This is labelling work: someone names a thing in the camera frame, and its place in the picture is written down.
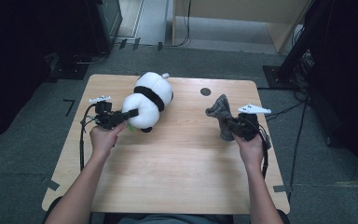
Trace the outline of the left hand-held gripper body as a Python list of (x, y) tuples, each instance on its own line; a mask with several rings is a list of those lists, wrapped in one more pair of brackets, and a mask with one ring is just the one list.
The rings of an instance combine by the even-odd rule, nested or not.
[(112, 130), (116, 127), (113, 120), (112, 104), (110, 96), (99, 96), (89, 99), (89, 102), (95, 106), (95, 121), (98, 125), (106, 130)]

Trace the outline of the light wooden cabinet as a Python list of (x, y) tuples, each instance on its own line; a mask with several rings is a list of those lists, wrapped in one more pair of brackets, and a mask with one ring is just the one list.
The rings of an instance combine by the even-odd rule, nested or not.
[(173, 0), (172, 39), (176, 18), (264, 22), (275, 50), (281, 53), (313, 0)]

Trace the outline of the dark curtain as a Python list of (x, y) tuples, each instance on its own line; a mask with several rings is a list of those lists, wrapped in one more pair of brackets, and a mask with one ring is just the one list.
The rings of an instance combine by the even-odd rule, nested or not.
[(358, 0), (316, 3), (327, 9), (310, 28), (307, 80), (337, 116), (331, 134), (358, 157)]
[(46, 56), (74, 63), (85, 0), (0, 0), (0, 134), (49, 77)]

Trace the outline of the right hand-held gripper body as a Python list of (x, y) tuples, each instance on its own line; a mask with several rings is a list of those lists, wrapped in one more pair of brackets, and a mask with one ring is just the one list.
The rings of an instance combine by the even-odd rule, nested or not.
[(270, 114), (271, 110), (257, 105), (245, 105), (238, 109), (238, 124), (240, 126), (240, 137), (249, 141), (259, 133), (258, 114)]

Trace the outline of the black monitor cabinet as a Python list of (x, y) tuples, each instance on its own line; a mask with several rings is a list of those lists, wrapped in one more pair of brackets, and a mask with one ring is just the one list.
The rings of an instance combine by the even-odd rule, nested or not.
[(98, 53), (108, 53), (122, 23), (118, 0), (88, 0), (89, 15)]

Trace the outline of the grey fluffy cloth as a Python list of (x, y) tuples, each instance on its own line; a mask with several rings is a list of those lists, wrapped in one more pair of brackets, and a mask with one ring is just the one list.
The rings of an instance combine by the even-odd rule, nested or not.
[(205, 114), (208, 117), (218, 120), (220, 137), (222, 140), (228, 142), (234, 140), (232, 131), (229, 129), (229, 125), (227, 124), (233, 119), (233, 116), (231, 114), (229, 102), (225, 94), (221, 94), (211, 107), (206, 108)]

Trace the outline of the person's dark clothing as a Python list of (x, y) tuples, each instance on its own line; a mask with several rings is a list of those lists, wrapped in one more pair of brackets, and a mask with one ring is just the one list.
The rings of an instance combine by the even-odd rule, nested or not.
[(249, 224), (232, 215), (105, 214), (103, 224)]

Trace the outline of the black metal stand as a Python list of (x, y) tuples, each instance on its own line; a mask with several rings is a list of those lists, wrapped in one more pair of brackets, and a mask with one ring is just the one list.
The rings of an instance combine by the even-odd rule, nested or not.
[(273, 90), (296, 90), (299, 85), (295, 82), (296, 65), (306, 52), (310, 42), (311, 31), (315, 24), (314, 19), (310, 19), (305, 25), (298, 40), (289, 51), (286, 59), (280, 66), (264, 65), (263, 72), (268, 86)]

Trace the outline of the person's left hand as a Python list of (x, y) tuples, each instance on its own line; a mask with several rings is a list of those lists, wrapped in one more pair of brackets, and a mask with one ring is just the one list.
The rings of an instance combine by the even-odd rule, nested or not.
[(126, 127), (126, 122), (120, 123), (111, 130), (106, 130), (101, 126), (93, 127), (89, 133), (92, 145), (91, 157), (93, 159), (106, 160), (116, 144), (119, 133)]

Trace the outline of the panda plush toy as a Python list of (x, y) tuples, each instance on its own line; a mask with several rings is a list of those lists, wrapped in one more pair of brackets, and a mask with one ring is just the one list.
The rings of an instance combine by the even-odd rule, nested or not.
[(173, 99), (169, 77), (168, 73), (159, 75), (147, 72), (137, 79), (133, 94), (125, 98), (122, 106), (123, 112), (138, 110), (138, 115), (129, 119), (132, 127), (140, 129), (143, 133), (152, 131), (160, 113)]

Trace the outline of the black floor base plate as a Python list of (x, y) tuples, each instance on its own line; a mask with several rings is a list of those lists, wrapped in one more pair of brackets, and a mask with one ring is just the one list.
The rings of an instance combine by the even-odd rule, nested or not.
[(86, 75), (89, 65), (79, 62), (74, 54), (57, 55), (58, 59), (50, 74), (50, 78), (82, 80)]

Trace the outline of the person's right hand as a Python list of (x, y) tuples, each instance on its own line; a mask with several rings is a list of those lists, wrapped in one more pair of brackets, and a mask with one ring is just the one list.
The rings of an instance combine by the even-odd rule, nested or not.
[(261, 170), (261, 162), (263, 159), (263, 145), (259, 136), (256, 136), (250, 141), (246, 141), (237, 135), (234, 135), (237, 142), (241, 159), (247, 170), (257, 169)]

